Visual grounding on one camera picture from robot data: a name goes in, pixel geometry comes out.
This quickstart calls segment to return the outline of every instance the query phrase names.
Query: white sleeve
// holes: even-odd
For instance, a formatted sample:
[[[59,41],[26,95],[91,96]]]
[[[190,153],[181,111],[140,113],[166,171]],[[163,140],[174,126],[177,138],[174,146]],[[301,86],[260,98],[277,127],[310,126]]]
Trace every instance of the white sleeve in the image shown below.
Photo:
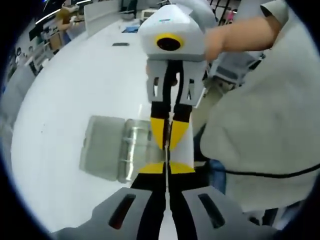
[[[284,26],[289,18],[289,7],[284,0],[273,0],[261,5],[263,14],[268,17],[273,15],[282,26]]]

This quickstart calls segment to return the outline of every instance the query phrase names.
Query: hand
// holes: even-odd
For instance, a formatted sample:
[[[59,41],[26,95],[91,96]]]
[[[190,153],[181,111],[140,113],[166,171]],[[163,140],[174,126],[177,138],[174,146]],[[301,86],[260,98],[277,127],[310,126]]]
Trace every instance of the hand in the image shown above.
[[[70,23],[73,24],[73,23],[75,23],[76,20],[77,20],[77,16],[72,16],[70,18]]]
[[[74,28],[74,27],[77,27],[77,26],[79,26],[78,22],[70,22],[70,27],[71,28]]]
[[[208,62],[217,59],[223,51],[224,35],[219,30],[220,28],[216,27],[205,33],[205,58]]]

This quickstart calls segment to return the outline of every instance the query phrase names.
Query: black cable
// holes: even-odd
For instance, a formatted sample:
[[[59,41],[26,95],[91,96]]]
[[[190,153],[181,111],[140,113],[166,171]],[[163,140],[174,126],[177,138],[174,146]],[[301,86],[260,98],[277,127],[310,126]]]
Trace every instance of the black cable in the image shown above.
[[[270,178],[270,179],[289,179],[294,178],[297,176],[301,176],[303,174],[308,174],[311,172],[314,172],[316,170],[320,169],[320,164],[317,164],[315,166],[309,167],[307,169],[296,171],[292,173],[286,173],[286,174],[273,174],[273,173],[264,173],[264,172],[253,172],[253,171],[232,171],[232,170],[221,170],[218,168],[211,168],[211,170],[222,172],[226,174],[232,174],[232,175],[240,175],[240,176],[255,176],[255,177],[263,177],[263,178]]]

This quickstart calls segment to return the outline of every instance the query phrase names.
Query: desk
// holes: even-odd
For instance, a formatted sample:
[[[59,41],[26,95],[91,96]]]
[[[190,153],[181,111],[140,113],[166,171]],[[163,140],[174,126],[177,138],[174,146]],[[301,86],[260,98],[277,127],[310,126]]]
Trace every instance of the desk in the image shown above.
[[[89,220],[95,206],[125,186],[79,169],[90,116],[139,119],[141,107],[149,105],[147,56],[138,35],[120,33],[121,26],[113,23],[90,38],[83,33],[62,48],[36,77],[19,111],[11,147],[14,180],[51,232]],[[171,159],[193,165],[192,124]]]
[[[64,46],[62,32],[60,31],[57,31],[50,35],[48,41],[50,43],[50,48],[53,53],[59,51]]]

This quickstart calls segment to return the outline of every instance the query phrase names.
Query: yellow camera ring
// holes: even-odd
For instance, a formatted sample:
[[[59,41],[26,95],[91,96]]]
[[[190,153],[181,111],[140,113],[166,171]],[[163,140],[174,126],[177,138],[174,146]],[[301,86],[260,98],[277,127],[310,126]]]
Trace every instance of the yellow camera ring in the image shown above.
[[[162,50],[173,52],[184,46],[184,40],[173,33],[162,33],[155,37],[155,44]]]

